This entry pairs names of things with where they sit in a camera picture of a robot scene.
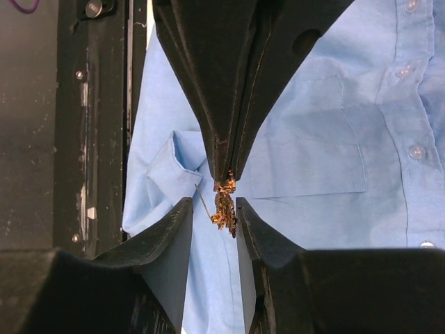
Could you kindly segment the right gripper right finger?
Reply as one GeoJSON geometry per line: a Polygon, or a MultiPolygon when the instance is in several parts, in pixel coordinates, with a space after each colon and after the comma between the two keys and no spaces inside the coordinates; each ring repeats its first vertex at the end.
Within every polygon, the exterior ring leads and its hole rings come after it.
{"type": "Polygon", "coordinates": [[[305,250],[236,210],[247,333],[444,332],[442,250],[305,250]]]}

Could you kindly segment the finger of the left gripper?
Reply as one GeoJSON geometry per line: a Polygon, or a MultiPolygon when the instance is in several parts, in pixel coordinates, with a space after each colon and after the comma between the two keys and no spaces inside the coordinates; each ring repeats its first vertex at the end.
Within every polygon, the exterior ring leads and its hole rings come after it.
{"type": "Polygon", "coordinates": [[[161,46],[199,122],[211,176],[227,179],[256,1],[153,1],[161,46]]]}
{"type": "Polygon", "coordinates": [[[317,40],[349,7],[341,1],[259,1],[234,123],[229,169],[240,180],[260,126],[317,40]]]}

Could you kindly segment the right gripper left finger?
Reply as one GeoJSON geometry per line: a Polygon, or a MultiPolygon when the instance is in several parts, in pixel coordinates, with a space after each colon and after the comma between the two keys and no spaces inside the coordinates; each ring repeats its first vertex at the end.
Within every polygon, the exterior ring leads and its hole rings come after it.
{"type": "Polygon", "coordinates": [[[1,252],[2,333],[180,333],[193,202],[84,260],[59,248],[1,252]]]}

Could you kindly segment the blue leaf brooch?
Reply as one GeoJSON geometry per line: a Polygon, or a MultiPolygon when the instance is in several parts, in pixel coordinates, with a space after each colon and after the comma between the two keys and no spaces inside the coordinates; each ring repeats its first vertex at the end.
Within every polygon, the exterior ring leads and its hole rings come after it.
{"type": "Polygon", "coordinates": [[[210,215],[209,210],[206,206],[204,198],[200,192],[199,186],[195,184],[196,191],[200,197],[200,200],[204,206],[204,209],[213,224],[218,226],[219,230],[227,228],[230,235],[236,238],[236,224],[237,217],[235,212],[234,201],[231,195],[236,190],[236,180],[234,174],[231,170],[228,170],[227,179],[223,182],[214,182],[213,191],[215,195],[215,207],[216,213],[210,215]]]}

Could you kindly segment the blue shirt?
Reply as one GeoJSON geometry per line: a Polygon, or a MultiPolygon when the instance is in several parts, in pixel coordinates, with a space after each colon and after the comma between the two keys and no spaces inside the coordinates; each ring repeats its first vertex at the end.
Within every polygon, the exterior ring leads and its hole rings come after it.
{"type": "MultiPolygon", "coordinates": [[[[444,247],[444,2],[355,1],[255,139],[237,196],[306,249],[444,247]]],[[[184,333],[243,333],[235,240],[211,223],[197,120],[155,35],[127,165],[134,236],[194,202],[184,333]]]]}

